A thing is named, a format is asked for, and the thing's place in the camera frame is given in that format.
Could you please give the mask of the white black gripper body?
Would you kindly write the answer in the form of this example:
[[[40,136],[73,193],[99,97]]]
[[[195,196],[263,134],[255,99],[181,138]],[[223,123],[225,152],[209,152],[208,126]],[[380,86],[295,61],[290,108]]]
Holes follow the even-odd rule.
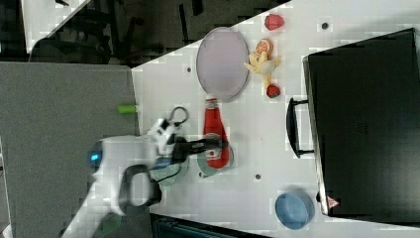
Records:
[[[184,139],[180,136],[181,122],[159,118],[148,131],[152,137],[157,154],[156,166],[170,166],[182,164],[186,158],[179,151],[179,146]]]

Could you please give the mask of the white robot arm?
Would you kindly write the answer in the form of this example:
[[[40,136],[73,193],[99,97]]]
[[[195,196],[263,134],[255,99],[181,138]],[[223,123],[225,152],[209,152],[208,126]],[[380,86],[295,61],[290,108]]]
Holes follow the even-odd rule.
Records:
[[[126,215],[161,201],[151,171],[182,164],[192,155],[217,153],[229,147],[216,134],[187,141],[179,135],[180,122],[159,119],[142,136],[116,136],[100,140],[89,156],[96,167],[94,183],[84,206],[103,214]]]

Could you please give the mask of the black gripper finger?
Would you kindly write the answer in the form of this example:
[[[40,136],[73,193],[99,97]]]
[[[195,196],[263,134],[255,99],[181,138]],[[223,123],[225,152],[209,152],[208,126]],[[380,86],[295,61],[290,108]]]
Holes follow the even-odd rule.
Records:
[[[204,153],[209,150],[227,148],[229,143],[221,139],[200,139],[187,141],[185,138],[179,139],[179,152],[182,155],[190,156]]]

